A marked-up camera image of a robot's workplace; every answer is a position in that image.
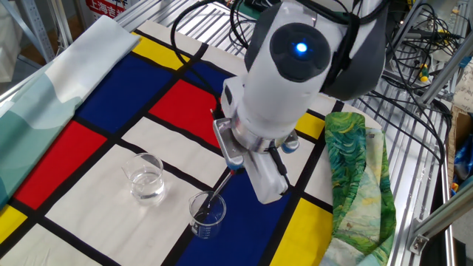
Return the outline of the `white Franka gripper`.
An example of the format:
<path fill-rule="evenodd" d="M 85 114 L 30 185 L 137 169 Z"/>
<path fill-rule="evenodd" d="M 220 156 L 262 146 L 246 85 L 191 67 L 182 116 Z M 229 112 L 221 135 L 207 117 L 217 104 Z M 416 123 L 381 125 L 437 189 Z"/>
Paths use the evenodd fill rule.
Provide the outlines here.
<path fill-rule="evenodd" d="M 248 151 L 244 155 L 244 167 L 235 168 L 233 174 L 243 174 L 245 170 L 262 204 L 279 200 L 289 189 L 287 169 L 275 148 L 267 153 Z"/>

